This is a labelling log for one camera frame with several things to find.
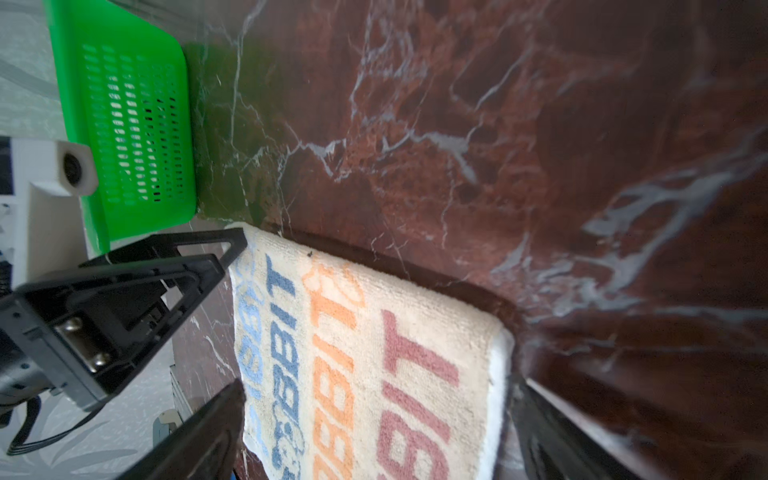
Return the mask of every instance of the red marble tabletop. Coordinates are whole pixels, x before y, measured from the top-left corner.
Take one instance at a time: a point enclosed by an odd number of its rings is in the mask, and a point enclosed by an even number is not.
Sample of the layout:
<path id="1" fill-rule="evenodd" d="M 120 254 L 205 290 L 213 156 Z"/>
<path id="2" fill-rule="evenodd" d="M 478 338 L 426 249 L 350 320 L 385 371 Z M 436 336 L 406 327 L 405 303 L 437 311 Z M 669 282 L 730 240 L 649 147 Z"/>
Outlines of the red marble tabletop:
<path id="1" fill-rule="evenodd" d="M 216 222 L 194 228 L 246 220 L 499 315 L 515 374 L 646 478 L 768 475 L 763 3 L 121 3 L 187 56 Z M 197 406 L 238 374 L 227 288 L 174 338 Z"/>

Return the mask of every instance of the folded towel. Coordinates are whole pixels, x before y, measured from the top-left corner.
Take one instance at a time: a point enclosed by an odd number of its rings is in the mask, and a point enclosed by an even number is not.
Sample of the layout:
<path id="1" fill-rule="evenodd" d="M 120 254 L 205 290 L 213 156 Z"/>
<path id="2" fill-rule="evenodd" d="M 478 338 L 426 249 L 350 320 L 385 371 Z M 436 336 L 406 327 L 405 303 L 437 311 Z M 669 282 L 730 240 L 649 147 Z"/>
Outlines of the folded towel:
<path id="1" fill-rule="evenodd" d="M 492 477 L 513 346 L 498 319 L 235 226 L 243 441 L 270 480 Z"/>

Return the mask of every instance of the black circular hole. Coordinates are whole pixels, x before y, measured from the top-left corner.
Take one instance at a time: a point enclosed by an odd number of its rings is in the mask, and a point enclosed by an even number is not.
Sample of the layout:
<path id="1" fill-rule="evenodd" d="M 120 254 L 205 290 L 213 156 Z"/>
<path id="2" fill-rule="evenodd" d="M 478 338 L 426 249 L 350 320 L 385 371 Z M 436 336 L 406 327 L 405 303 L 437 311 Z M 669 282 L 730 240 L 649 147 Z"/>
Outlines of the black circular hole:
<path id="1" fill-rule="evenodd" d="M 64 176 L 72 187 L 76 187 L 83 179 L 83 167 L 80 161 L 73 154 L 64 156 Z"/>

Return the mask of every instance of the white plastic robot part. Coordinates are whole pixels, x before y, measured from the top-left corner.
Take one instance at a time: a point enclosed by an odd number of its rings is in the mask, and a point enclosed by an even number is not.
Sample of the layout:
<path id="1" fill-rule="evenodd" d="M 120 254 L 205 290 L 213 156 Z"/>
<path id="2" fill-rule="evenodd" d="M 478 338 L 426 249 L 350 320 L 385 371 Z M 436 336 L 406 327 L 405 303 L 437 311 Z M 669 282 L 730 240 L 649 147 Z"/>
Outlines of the white plastic robot part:
<path id="1" fill-rule="evenodd" d="M 80 198 L 98 186 L 91 149 L 66 141 L 11 139 L 13 195 L 0 195 L 12 287 L 88 259 Z"/>

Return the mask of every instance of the green plastic basket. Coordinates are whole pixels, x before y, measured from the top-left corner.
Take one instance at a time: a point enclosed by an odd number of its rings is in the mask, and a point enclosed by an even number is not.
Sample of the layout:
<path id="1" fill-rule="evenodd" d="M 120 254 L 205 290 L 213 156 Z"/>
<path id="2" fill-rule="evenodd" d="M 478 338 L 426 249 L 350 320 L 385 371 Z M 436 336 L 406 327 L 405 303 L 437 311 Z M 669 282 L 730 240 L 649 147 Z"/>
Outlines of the green plastic basket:
<path id="1" fill-rule="evenodd" d="M 83 199 L 99 253 L 185 223 L 196 195 L 187 64 L 169 34 L 107 0 L 45 0 L 69 141 L 91 147 Z"/>

